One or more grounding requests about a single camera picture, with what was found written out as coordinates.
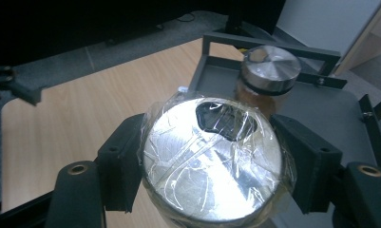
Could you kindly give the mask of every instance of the round object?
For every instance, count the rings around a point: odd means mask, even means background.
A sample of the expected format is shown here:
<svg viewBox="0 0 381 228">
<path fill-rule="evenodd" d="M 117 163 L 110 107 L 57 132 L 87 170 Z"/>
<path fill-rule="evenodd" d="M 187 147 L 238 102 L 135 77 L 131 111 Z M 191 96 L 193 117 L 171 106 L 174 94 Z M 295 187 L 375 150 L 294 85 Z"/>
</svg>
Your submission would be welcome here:
<svg viewBox="0 0 381 228">
<path fill-rule="evenodd" d="M 221 98 L 164 110 L 146 135 L 142 160 L 151 199 L 183 227 L 246 227 L 269 203 L 284 169 L 262 114 Z"/>
<path fill-rule="evenodd" d="M 288 92 L 301 70 L 296 57 L 279 47 L 250 49 L 241 64 L 241 79 L 258 94 L 280 95 Z"/>
</svg>

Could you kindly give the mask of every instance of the brown jar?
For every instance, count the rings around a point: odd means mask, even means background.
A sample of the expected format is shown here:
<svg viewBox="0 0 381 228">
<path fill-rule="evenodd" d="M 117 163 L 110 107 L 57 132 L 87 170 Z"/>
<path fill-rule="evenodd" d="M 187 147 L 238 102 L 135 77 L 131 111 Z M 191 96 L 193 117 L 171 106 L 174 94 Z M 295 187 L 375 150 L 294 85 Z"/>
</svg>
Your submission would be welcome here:
<svg viewBox="0 0 381 228">
<path fill-rule="evenodd" d="M 279 47 L 250 49 L 241 64 L 236 99 L 258 107 L 269 119 L 293 88 L 301 70 L 298 59 Z"/>
</svg>

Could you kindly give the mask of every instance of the shiny metal lid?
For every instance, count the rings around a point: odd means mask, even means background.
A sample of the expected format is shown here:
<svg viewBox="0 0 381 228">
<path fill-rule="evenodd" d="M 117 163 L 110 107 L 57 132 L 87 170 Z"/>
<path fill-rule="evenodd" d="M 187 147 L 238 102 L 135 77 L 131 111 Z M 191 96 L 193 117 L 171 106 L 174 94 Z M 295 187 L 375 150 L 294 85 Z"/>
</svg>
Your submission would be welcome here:
<svg viewBox="0 0 381 228">
<path fill-rule="evenodd" d="M 283 172 L 280 146 L 263 115 L 220 98 L 164 110 L 146 136 L 142 159 L 158 209 L 208 223 L 255 216 Z"/>
<path fill-rule="evenodd" d="M 298 59 L 279 47 L 250 49 L 241 64 L 241 78 L 257 93 L 279 95 L 289 91 L 301 70 Z"/>
</svg>

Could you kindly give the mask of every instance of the gray carpet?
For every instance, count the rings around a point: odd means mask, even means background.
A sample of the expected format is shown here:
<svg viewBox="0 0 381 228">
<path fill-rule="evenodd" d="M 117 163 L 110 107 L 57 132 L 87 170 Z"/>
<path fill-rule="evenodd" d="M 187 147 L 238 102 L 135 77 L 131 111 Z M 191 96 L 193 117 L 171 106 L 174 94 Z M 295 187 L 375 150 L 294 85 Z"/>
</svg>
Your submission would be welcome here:
<svg viewBox="0 0 381 228">
<path fill-rule="evenodd" d="M 114 67 L 144 55 L 154 53 L 166 48 L 171 48 L 201 38 L 203 33 L 221 29 L 225 25 L 226 16 L 205 12 L 194 12 L 195 20 L 192 22 L 180 22 L 173 20 L 163 24 L 156 32 L 144 34 L 125 40 L 115 45 L 100 43 L 90 47 L 83 47 L 70 52 L 49 57 L 40 61 L 16 67 L 18 72 L 17 81 L 29 88 L 50 87 L 73 79 L 83 77 L 99 70 Z M 244 26 L 253 35 L 264 38 L 267 34 L 260 29 L 246 24 Z M 277 32 L 275 38 L 280 42 L 291 42 L 289 37 L 283 37 Z M 365 72 L 362 66 L 359 72 Z M 340 75 L 350 81 L 346 90 L 361 98 L 363 94 L 371 95 L 374 104 L 381 100 L 381 83 L 365 79 L 365 76 L 347 71 Z M 1 200 L 1 108 L 14 99 L 8 92 L 3 92 L 0 101 L 0 200 Z M 326 224 L 317 227 L 329 227 Z"/>
</svg>

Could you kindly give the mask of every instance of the black cable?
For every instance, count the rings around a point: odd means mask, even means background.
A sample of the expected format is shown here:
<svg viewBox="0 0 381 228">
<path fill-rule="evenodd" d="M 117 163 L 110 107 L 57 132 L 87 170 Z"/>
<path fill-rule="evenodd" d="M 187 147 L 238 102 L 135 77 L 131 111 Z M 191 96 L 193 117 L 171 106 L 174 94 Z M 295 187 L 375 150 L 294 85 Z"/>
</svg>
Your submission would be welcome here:
<svg viewBox="0 0 381 228">
<path fill-rule="evenodd" d="M 183 17 L 186 17 L 186 15 L 190 15 L 191 18 L 188 19 L 188 20 L 183 20 L 183 19 L 181 19 L 181 18 L 183 18 Z M 180 18 L 177 18 L 176 20 L 178 20 L 178 21 L 180 21 L 180 22 L 192 22 L 192 21 L 196 20 L 196 16 L 195 16 L 192 12 L 189 12 L 189 13 L 184 14 L 184 15 L 181 16 Z"/>
</svg>

